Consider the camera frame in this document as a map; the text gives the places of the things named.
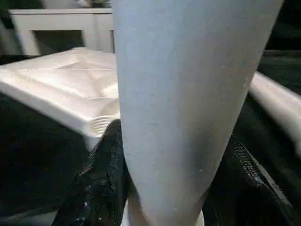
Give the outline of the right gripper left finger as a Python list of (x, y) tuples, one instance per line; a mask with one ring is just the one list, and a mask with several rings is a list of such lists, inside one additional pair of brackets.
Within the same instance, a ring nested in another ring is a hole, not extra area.
[(76, 172), (55, 226), (119, 226), (128, 197), (121, 121), (113, 120)]

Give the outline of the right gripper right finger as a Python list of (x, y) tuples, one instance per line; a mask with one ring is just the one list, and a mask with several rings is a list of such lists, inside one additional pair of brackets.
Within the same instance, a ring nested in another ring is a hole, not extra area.
[(293, 226), (294, 208), (268, 172), (232, 135), (209, 188), (209, 226)]

